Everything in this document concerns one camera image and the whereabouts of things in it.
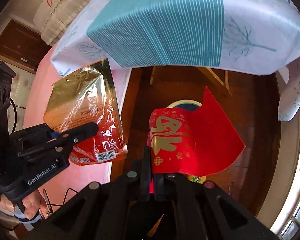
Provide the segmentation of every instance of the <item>brown cabinet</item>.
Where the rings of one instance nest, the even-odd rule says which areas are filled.
[[[33,70],[50,49],[38,33],[13,20],[0,35],[0,55]]]

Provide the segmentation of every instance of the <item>barcode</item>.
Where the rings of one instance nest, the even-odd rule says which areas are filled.
[[[89,161],[89,158],[80,158],[80,162],[81,163],[88,163],[90,161]]]
[[[98,153],[98,154],[96,154],[96,157],[97,157],[98,163],[101,163],[104,161],[109,161],[109,160],[116,158],[114,150],[104,152],[104,153]]]
[[[76,158],[76,157],[72,157],[72,156],[70,156],[70,159],[71,159],[71,160],[73,160],[74,162],[79,162],[79,159],[78,159],[78,158]]]

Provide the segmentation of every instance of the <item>teal striped fabric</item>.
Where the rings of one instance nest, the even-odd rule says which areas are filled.
[[[87,30],[120,66],[218,67],[222,0],[111,0]]]

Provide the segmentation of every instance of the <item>red packet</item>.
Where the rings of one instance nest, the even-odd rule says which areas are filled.
[[[153,173],[206,176],[226,169],[245,148],[207,87],[195,111],[156,109],[149,124]]]

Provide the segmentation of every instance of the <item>wooden floor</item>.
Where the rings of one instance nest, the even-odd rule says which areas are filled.
[[[156,67],[150,85],[152,69],[145,67],[142,70],[133,69],[132,72],[136,76],[139,71],[141,79],[129,132],[129,158],[124,162],[123,172],[129,171],[132,162],[142,157],[151,112],[177,100],[201,102],[204,87],[208,86],[245,142],[246,149],[233,165],[207,179],[215,181],[256,215],[270,187],[279,150],[281,127],[277,121],[279,93],[275,75],[253,76],[229,72],[232,96],[225,97],[195,67]],[[215,72],[224,81],[224,71],[217,69]]]

